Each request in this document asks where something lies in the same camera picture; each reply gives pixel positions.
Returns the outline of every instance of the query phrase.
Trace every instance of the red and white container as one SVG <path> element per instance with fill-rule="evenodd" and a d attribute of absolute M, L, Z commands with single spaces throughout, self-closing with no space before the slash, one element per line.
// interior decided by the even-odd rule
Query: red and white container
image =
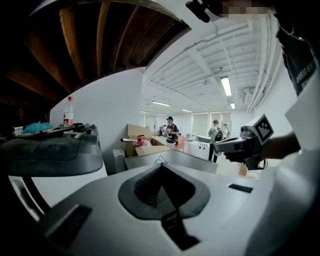
<path fill-rule="evenodd" d="M 68 102 L 65 106 L 63 115 L 63 123 L 70 124 L 71 126 L 74 124 L 74 105 L 72 100 L 72 97 L 68 97 Z"/>

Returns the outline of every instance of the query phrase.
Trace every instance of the wooden ceiling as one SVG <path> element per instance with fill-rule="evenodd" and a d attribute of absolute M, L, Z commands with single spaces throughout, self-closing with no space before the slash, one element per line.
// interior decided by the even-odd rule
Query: wooden ceiling
<path fill-rule="evenodd" d="M 30 17 L 41 1 L 26 2 L 6 9 L 0 92 L 6 126 L 43 120 L 79 88 L 146 66 L 188 27 L 151 0 L 57 1 Z"/>

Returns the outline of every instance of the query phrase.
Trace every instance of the orange chair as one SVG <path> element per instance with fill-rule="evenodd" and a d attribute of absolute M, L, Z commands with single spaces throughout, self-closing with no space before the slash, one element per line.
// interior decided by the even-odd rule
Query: orange chair
<path fill-rule="evenodd" d="M 184 148 L 185 148 L 185 142 L 186 142 L 186 137 L 178 137 L 178 145 L 175 146 L 175 150 L 182 150 L 183 152 L 185 152 Z"/>

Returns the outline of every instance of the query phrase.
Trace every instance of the black pants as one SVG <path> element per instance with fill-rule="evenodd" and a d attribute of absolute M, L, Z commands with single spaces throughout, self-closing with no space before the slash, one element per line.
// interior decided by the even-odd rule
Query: black pants
<path fill-rule="evenodd" d="M 210 150 L 209 150 L 209 161 L 211 162 L 212 161 L 212 155 L 214 154 L 214 145 L 213 144 L 210 144 Z M 214 155 L 213 156 L 213 162 L 216 163 L 217 162 L 217 156 Z"/>

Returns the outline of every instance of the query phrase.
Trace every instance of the white ceiling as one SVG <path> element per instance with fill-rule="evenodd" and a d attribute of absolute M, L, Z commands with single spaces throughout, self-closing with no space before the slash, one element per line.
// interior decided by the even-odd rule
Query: white ceiling
<path fill-rule="evenodd" d="M 194 19 L 184 6 L 186 1 L 178 0 L 174 8 L 172 2 L 158 0 L 192 30 L 147 67 L 143 75 L 140 110 L 150 115 L 173 115 L 185 113 L 182 109 L 194 113 L 230 110 L 230 103 L 235 103 L 237 110 L 246 110 L 248 103 L 242 102 L 242 94 L 243 91 L 254 91 L 260 67 L 259 19 L 239 21 L 225 17 L 206 24 Z M 271 15 L 266 16 L 266 21 L 267 51 L 270 51 Z M 223 76 L 229 77 L 232 96 L 225 94 L 220 81 Z"/>

